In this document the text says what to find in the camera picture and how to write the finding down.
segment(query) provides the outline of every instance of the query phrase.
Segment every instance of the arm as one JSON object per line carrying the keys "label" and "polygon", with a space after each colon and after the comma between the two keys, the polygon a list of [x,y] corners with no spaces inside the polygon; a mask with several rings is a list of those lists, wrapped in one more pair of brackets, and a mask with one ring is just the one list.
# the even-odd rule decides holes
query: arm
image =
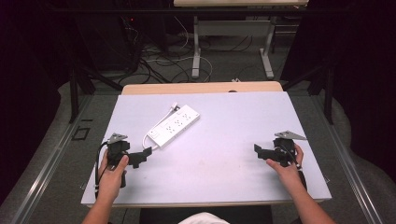
{"label": "arm", "polygon": [[107,224],[111,205],[119,195],[121,175],[128,165],[128,159],[128,156],[123,156],[117,168],[111,171],[107,169],[107,151],[105,152],[99,168],[99,174],[103,173],[103,175],[99,182],[98,198],[82,223]]}
{"label": "arm", "polygon": [[[296,160],[302,164],[304,153],[299,146],[295,145],[295,148],[297,150]],[[278,173],[280,181],[293,199],[300,219],[304,224],[335,223],[305,190],[294,164],[282,167],[269,159],[266,162]]]}

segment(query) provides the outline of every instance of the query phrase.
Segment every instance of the person's left hand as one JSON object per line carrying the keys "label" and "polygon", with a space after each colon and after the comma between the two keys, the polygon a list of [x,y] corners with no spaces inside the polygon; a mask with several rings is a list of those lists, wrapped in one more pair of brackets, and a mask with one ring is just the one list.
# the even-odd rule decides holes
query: person's left hand
{"label": "person's left hand", "polygon": [[105,151],[99,168],[99,174],[102,175],[102,178],[99,182],[99,195],[97,201],[113,203],[114,200],[116,200],[120,192],[121,176],[123,172],[126,172],[124,170],[128,165],[128,160],[128,156],[124,155],[116,169],[109,170],[107,168],[107,150]]}

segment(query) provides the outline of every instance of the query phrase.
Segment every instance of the power strip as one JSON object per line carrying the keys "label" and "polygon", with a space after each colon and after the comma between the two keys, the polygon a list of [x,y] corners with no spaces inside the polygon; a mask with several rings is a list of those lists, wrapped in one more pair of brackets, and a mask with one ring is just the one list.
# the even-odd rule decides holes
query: power strip
{"label": "power strip", "polygon": [[200,118],[200,114],[189,106],[182,106],[177,112],[148,132],[148,137],[159,147],[164,147],[188,129]]}

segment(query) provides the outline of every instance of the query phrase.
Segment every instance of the table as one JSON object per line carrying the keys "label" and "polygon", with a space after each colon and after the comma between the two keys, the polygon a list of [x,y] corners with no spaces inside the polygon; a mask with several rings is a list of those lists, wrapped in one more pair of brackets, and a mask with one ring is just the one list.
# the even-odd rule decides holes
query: table
{"label": "table", "polygon": [[[175,0],[176,7],[281,7],[303,6],[308,0]],[[199,77],[201,49],[200,35],[256,35],[266,36],[264,48],[260,49],[265,75],[274,78],[274,73],[268,58],[269,48],[276,26],[276,17],[269,21],[199,21],[194,17],[194,58],[192,62],[193,78]]]}
{"label": "table", "polygon": [[[254,144],[273,148],[274,133],[290,130],[304,135],[288,94],[281,90],[277,82],[125,87],[104,141],[113,133],[127,134],[130,152],[143,149],[143,136],[174,101],[189,105],[201,114],[201,118],[167,147],[154,150],[140,168],[127,167],[127,186],[120,190],[114,206],[290,203],[291,198],[277,174],[263,160],[257,159],[253,150]],[[329,200],[332,196],[309,143],[295,142],[304,149],[304,173],[309,193],[317,201]],[[91,206],[94,203],[93,188],[90,188],[93,183],[94,170],[82,204]]]}

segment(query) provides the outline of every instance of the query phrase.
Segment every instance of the white shirt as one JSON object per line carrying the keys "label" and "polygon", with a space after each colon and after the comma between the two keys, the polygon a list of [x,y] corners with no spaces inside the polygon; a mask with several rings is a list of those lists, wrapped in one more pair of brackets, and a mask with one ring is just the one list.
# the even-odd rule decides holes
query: white shirt
{"label": "white shirt", "polygon": [[178,224],[230,224],[229,222],[216,217],[210,213],[199,213],[193,216],[190,216]]}

